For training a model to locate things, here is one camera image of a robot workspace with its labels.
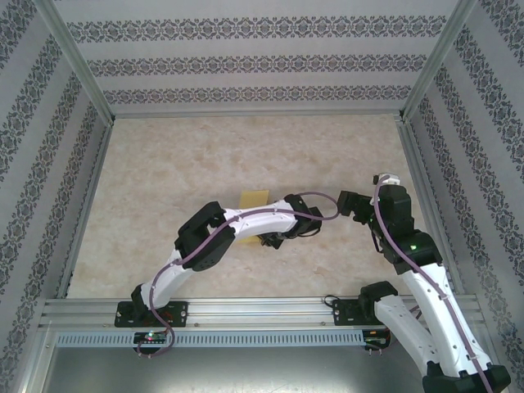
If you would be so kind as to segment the yellow paper sheet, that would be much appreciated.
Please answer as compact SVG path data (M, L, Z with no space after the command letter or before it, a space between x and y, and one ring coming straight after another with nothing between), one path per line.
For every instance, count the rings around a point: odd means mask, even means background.
M265 206L268 204L269 190L243 191L238 208L241 210ZM246 237L238 241L241 244L256 244L260 242L257 236Z

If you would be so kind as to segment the grey sheet metal panel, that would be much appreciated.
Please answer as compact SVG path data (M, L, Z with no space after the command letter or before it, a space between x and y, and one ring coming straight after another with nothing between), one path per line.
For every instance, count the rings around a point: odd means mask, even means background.
M131 349L60 348L44 393L424 393L398 346L178 348L154 359Z

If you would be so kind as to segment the aluminium table side rail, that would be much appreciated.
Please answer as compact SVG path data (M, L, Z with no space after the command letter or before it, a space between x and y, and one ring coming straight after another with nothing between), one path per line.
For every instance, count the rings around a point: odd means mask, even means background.
M73 237L71 238L67 252L65 253L65 262L58 281L58 286L56 287L55 295L53 296L54 298L64 299L67 297L70 288L70 282L74 275L82 240L84 238L84 233L88 225L90 210L96 195L97 185L102 173L104 160L106 158L106 153L110 144L114 123L115 121L112 121L106 126L97 146L95 160L93 162L93 167L89 172L82 204L79 208L79 214L77 216L73 230Z
M454 253L449 239L446 236L445 227L442 223L436 199L433 195L430 180L427 176L427 171L418 144L415 141L413 131L410 126L403 121L400 115L395 115L394 118L427 231L433 237L443 257L448 276L451 278L452 289L457 295L465 295L467 292L463 287L454 260Z

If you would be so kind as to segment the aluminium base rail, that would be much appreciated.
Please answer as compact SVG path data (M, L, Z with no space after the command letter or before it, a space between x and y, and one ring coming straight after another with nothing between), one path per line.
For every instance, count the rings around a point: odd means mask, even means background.
M187 330L334 329L332 309L321 297L196 298L188 303ZM115 330L119 299L46 300L38 328L55 331Z

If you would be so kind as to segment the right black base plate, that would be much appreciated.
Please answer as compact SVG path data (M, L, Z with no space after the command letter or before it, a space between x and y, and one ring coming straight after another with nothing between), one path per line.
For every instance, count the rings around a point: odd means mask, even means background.
M335 299L332 302L333 321L336 326L375 326L382 323L369 307L354 299Z

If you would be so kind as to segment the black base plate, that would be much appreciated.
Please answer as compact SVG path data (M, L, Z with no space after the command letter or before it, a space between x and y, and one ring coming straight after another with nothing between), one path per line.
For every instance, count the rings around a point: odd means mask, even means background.
M156 313L172 328L185 328L188 303L171 301ZM138 309L132 301L121 301L117 305L114 325L116 328L162 328L165 325L149 310Z
M354 299L335 299L332 302L333 321L336 326L375 326L382 323L369 307Z

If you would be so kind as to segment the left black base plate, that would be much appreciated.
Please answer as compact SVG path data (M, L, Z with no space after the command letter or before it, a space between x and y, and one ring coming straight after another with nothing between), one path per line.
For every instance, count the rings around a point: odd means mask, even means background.
M172 328L185 328L188 303L171 301L156 313ZM114 325L116 328L162 328L165 325L149 310L138 309L132 301L121 301L117 305Z

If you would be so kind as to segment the aluminium back rail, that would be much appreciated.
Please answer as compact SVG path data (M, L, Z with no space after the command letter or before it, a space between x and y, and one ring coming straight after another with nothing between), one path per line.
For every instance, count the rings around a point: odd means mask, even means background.
M116 114L116 120L167 119L167 118L208 118L208 117L271 117L271 116L316 116L316 115L393 115L401 117L401 110L241 110L241 111L180 111L158 113Z

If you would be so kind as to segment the aluminium upright frame post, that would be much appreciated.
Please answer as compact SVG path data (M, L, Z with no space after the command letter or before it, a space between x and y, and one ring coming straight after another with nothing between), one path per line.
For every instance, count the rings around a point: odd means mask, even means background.
M403 108L400 110L400 118L404 122L409 120L417 110L419 102L423 99L424 94L429 89L433 78L440 69L441 64L453 46L454 40L457 38L476 3L477 0L457 1L440 37L436 41L436 45L432 49L430 56L427 58L427 62L422 68L421 74L415 81Z
M98 114L103 118L105 125L112 126L115 116L111 111L110 105L104 97L87 61L79 50L73 35L57 10L54 1L33 0L33 2L54 39L59 44L72 70L76 73L90 101L96 107Z

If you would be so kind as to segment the aluminium frame leg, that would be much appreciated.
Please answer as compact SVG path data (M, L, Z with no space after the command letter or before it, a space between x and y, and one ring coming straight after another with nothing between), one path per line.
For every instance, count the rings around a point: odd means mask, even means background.
M55 344L56 333L50 327L39 327L11 393L43 393Z

